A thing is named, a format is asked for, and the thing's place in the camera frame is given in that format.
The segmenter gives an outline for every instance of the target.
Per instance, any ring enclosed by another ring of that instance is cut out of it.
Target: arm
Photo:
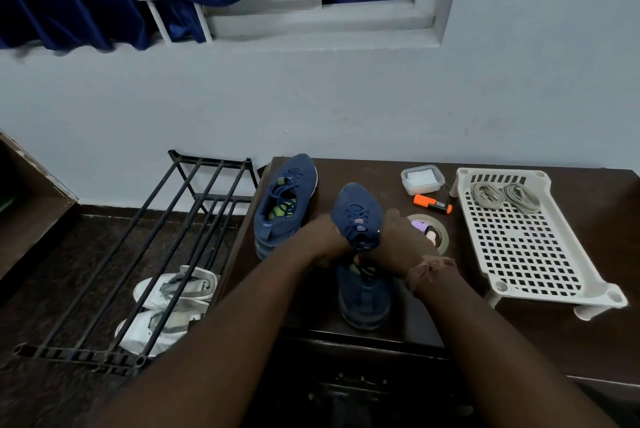
[[[372,259],[405,278],[434,246],[398,211],[385,216]],[[429,310],[444,344],[491,427],[615,427],[578,387],[503,319],[454,267],[422,277],[415,294]]]
[[[94,426],[238,426],[304,270],[349,250],[328,216],[309,222],[121,392]]]

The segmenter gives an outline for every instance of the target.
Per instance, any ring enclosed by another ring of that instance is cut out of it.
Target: white sneaker
[[[158,278],[158,281],[156,281],[156,284],[149,292],[149,296],[145,300],[143,307],[149,310],[165,309],[167,305],[169,305],[173,293],[178,288],[188,268],[189,265],[182,265],[180,267],[180,273],[165,273],[160,275],[160,278]],[[149,282],[151,282],[151,278],[144,279],[133,289],[133,298],[136,302],[140,300]],[[191,277],[185,285],[180,298],[210,302],[217,284],[218,277],[216,277],[214,273],[196,267],[191,273]]]
[[[161,352],[167,351],[174,343],[178,342],[186,333],[189,322],[201,319],[206,313],[209,304],[207,302],[180,299],[169,315],[156,343],[149,352],[149,357],[155,357]],[[127,333],[120,341],[120,346],[133,354],[140,354],[153,334],[164,310],[145,310],[136,315]],[[121,321],[116,328],[114,337],[118,335],[126,320]]]

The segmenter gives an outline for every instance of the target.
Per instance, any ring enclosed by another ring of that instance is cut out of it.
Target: plastic container
[[[402,185],[410,196],[436,192],[444,185],[444,175],[435,165],[423,165],[412,169],[405,169],[400,174]]]
[[[498,189],[521,183],[540,199],[540,211],[523,214],[508,202],[500,209],[481,207],[470,193],[476,182]],[[550,191],[551,179],[541,170],[458,169],[450,195],[460,198],[480,270],[489,280],[487,301],[492,306],[503,297],[571,303],[581,320],[625,307],[620,287],[599,275]]]

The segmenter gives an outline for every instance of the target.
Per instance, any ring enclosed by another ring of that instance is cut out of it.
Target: hand
[[[382,266],[392,275],[405,278],[411,268],[420,264],[422,257],[441,256],[436,246],[414,228],[397,209],[389,209],[380,230],[380,245],[363,255]]]
[[[329,214],[310,221],[300,229],[300,233],[304,236],[305,247],[318,266],[328,267],[332,260],[353,251],[347,239],[338,232]]]

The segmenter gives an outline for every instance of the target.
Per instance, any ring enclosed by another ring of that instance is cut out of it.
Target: blue sneaker
[[[300,229],[317,183],[316,166],[306,153],[292,157],[273,174],[253,217],[255,250],[261,260]]]
[[[336,267],[338,307],[343,318],[358,329],[373,330],[389,315],[393,279],[376,267],[341,264]]]
[[[378,246],[383,218],[382,207],[356,182],[342,188],[331,211],[331,220],[356,253]]]

